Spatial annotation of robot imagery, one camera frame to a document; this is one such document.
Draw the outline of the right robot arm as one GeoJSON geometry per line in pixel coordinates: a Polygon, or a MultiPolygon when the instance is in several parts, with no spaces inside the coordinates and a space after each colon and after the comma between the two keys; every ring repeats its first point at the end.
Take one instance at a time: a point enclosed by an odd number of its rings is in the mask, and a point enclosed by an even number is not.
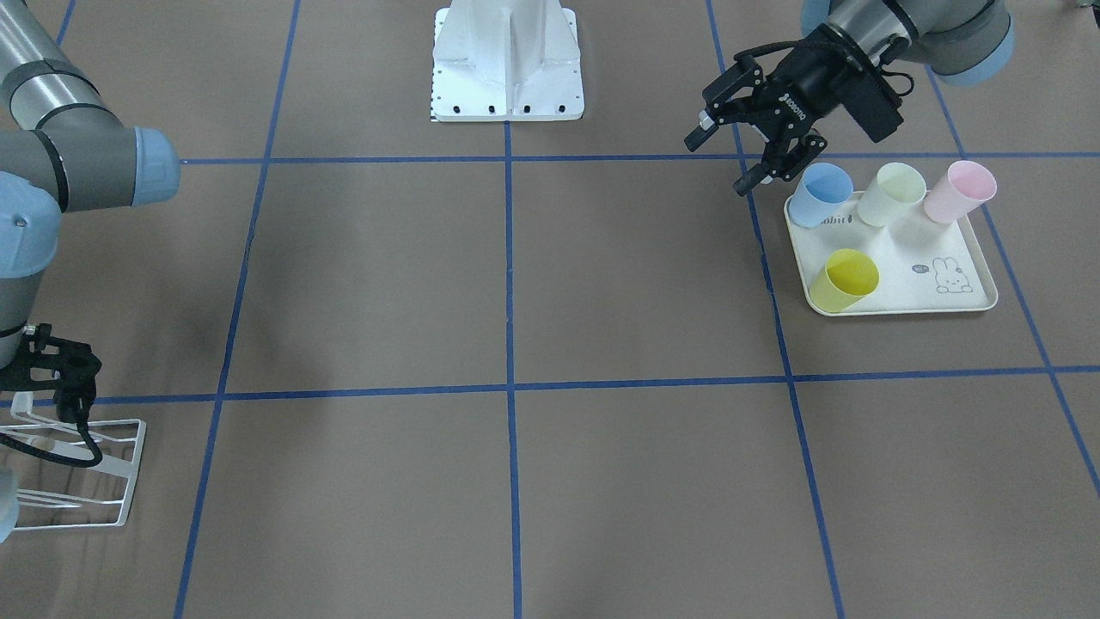
{"type": "Polygon", "coordinates": [[[131,458],[103,454],[114,438],[90,420],[100,360],[31,314],[58,253],[63,215],[169,200],[180,191],[180,158],[162,131],[127,126],[23,1],[1,4],[1,40],[3,110],[15,122],[3,131],[1,183],[1,367],[15,419],[3,427],[3,445],[123,480],[111,526],[125,526],[146,425],[127,422],[135,431],[127,439],[131,458]]]}

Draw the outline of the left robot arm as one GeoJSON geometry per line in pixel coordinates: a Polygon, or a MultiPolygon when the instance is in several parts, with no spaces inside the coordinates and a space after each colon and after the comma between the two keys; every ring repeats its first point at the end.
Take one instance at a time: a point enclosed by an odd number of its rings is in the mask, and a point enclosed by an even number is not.
{"type": "Polygon", "coordinates": [[[802,38],[738,52],[702,91],[695,151],[723,126],[754,128],[760,161],[734,184],[740,196],[789,181],[828,148],[817,122],[842,108],[870,141],[902,125],[904,93],[890,85],[895,60],[923,65],[944,82],[985,82],[1014,53],[1015,25],[1002,1],[805,1],[802,38]]]}

